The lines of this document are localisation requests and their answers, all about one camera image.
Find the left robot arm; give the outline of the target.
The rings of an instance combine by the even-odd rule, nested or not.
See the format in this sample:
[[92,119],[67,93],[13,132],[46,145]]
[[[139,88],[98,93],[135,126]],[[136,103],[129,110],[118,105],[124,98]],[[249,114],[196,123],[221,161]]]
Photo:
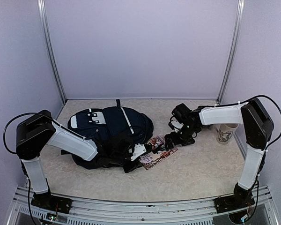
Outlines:
[[33,189],[33,206],[69,213],[72,200],[51,193],[41,164],[45,146],[70,154],[86,169],[123,167],[126,173],[140,166],[139,157],[148,151],[152,120],[132,108],[112,106],[88,108],[71,116],[67,126],[58,123],[48,110],[24,114],[16,128],[15,154]]

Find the illustrated floral cover book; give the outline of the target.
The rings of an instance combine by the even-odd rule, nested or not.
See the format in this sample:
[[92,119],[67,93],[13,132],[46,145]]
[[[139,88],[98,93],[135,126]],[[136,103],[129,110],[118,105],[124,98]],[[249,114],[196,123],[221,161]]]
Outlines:
[[145,146],[148,148],[148,152],[140,156],[139,162],[147,171],[178,151],[177,147],[166,149],[165,138],[161,135],[152,137]]

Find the navy blue backpack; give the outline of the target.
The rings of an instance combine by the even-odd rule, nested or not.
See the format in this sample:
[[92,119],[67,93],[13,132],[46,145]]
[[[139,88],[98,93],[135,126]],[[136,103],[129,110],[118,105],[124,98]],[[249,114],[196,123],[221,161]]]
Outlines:
[[[133,138],[135,144],[146,144],[154,131],[153,122],[147,115],[122,107],[119,100],[116,106],[89,108],[77,112],[68,120],[67,128],[98,145],[120,133]],[[88,170],[103,168],[96,165],[96,157],[86,161],[73,154],[72,158],[77,165]]]

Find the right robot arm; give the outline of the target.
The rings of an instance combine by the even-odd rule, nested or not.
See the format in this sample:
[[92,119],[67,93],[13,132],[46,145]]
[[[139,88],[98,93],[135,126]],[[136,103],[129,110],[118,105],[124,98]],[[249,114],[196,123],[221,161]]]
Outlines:
[[172,132],[165,135],[166,149],[195,144],[199,132],[212,125],[235,124],[243,127],[246,144],[244,167],[232,194],[214,199],[217,213],[258,204],[258,197],[253,196],[252,191],[258,186],[268,148],[281,138],[281,129],[276,138],[272,137],[275,125],[263,105],[263,98],[275,106],[281,118],[281,108],[267,95],[256,95],[230,104],[199,105],[195,109],[180,103],[170,112],[168,126]]

